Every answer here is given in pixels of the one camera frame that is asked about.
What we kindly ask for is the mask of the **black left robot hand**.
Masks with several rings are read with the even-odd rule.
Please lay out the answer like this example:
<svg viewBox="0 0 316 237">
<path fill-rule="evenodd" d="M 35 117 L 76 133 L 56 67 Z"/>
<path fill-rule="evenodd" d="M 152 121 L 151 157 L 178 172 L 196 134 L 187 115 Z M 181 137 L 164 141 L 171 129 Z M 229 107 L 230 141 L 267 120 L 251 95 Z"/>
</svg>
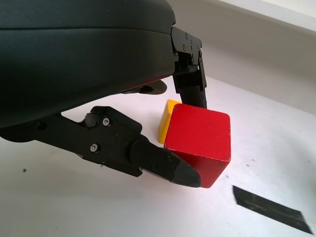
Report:
<svg viewBox="0 0 316 237">
<path fill-rule="evenodd" d="M 206 108 L 202 42 L 175 22 L 165 0 L 1 1 L 1 137 L 200 187 L 195 168 L 152 144 L 142 125 L 119 111 L 96 106 L 80 122 L 62 115 L 115 94 L 164 93 L 169 76 L 185 104 Z"/>
</svg>

